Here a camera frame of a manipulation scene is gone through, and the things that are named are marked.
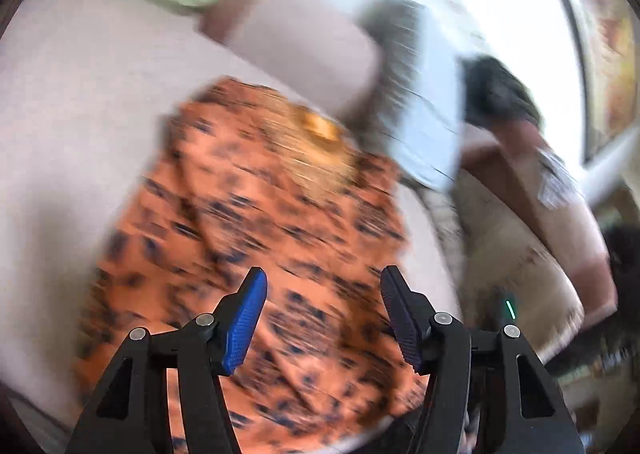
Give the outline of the light blue pillow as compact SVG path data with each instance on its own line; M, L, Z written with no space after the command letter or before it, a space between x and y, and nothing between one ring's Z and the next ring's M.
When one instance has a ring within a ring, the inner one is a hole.
M449 191L463 118L457 52L427 6L413 0L381 0L366 29L381 49L381 69L354 130L360 147L395 161L412 182Z

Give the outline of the pink quilted bed cover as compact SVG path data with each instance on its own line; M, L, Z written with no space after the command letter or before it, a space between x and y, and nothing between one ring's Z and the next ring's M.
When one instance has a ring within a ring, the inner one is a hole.
M1 40L1 378L73 427L75 373L98 264L183 103L223 78L293 89L146 0L24 0ZM398 263L442 273L431 218L397 180Z

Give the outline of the orange black floral garment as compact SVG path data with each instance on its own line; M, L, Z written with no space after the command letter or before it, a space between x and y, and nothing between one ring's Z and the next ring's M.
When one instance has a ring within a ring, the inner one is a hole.
M402 359L378 288L405 243L396 166L359 154L354 180L308 196L267 135L287 106L226 77L169 120L82 312L81 398L131 329L178 329L258 267L265 307L244 363L222 381L243 452L308 452L419 408L425 382Z

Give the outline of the beige striped pillow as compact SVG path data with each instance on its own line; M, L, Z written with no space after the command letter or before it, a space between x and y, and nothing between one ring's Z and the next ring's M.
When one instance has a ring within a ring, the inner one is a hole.
M516 325L542 363L550 362L582 327L585 310L560 264L521 218L468 173L450 193L419 191L435 227L442 273L424 293L434 307L478 327L498 291L515 298Z

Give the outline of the pink bolster pillow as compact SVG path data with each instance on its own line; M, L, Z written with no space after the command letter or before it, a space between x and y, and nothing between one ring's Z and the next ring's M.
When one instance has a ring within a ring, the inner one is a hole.
M343 123L378 80L380 48L325 0L216 0L200 31Z

